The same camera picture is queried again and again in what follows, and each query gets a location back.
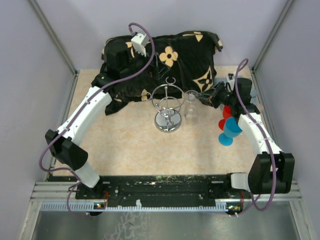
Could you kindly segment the clear wine glass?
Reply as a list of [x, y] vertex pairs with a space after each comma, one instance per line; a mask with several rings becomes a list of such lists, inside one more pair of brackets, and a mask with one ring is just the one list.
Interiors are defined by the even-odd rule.
[[188, 90], [184, 93], [184, 118], [187, 124], [196, 124], [198, 122], [199, 110], [197, 99], [198, 92]]

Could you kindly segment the red plastic wine glass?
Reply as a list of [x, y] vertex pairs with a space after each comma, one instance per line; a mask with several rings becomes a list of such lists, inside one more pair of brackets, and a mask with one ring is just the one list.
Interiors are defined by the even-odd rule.
[[223, 107], [223, 111], [222, 111], [222, 117], [223, 119], [221, 119], [218, 123], [218, 127], [223, 131], [224, 130], [224, 126], [225, 126], [225, 123], [226, 123], [226, 120], [230, 117], [232, 117], [232, 114], [231, 114], [231, 108], [229, 106], [224, 106]]

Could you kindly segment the blue plastic wine glass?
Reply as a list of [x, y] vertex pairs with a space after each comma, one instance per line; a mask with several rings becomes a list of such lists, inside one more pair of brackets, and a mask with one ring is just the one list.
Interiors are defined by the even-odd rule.
[[243, 130], [239, 127], [234, 117], [229, 117], [224, 122], [223, 133], [218, 136], [218, 141], [223, 146], [233, 144], [234, 138], [239, 136]]

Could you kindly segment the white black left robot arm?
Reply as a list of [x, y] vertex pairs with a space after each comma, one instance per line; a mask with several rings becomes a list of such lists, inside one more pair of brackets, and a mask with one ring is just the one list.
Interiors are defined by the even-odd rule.
[[86, 192], [97, 199], [103, 195], [104, 186], [99, 183], [99, 174], [88, 162], [89, 154], [79, 147], [89, 127], [103, 107], [112, 101], [108, 90], [119, 84], [140, 75], [151, 64], [155, 56], [155, 44], [151, 43], [151, 56], [148, 62], [138, 72], [118, 80], [108, 80], [102, 87], [92, 86], [81, 104], [73, 114], [56, 131], [48, 130], [45, 139], [48, 146], [41, 154], [43, 158], [47, 151], [59, 162], [67, 165], [62, 170], [71, 172], [78, 183], [86, 186]]

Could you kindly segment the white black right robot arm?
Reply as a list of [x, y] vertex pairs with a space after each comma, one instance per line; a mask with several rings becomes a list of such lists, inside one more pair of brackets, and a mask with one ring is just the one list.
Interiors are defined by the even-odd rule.
[[223, 185], [223, 192], [229, 198], [235, 198], [241, 190], [254, 195], [287, 194], [291, 190], [294, 156], [285, 153], [271, 138], [257, 106], [251, 102], [251, 91], [252, 81], [240, 77], [232, 90], [229, 83], [221, 81], [196, 95], [204, 105], [215, 109], [220, 105], [229, 107], [231, 116], [225, 121], [220, 139], [243, 133], [255, 154], [248, 173], [231, 173], [230, 181]]

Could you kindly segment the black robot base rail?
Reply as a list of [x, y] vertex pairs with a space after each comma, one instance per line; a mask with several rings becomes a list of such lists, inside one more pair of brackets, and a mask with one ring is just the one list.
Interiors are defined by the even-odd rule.
[[107, 207], [214, 207], [217, 200], [250, 199], [245, 190], [233, 189], [229, 174], [216, 175], [119, 175], [101, 176], [97, 186], [70, 187], [77, 200], [101, 200], [96, 209]]

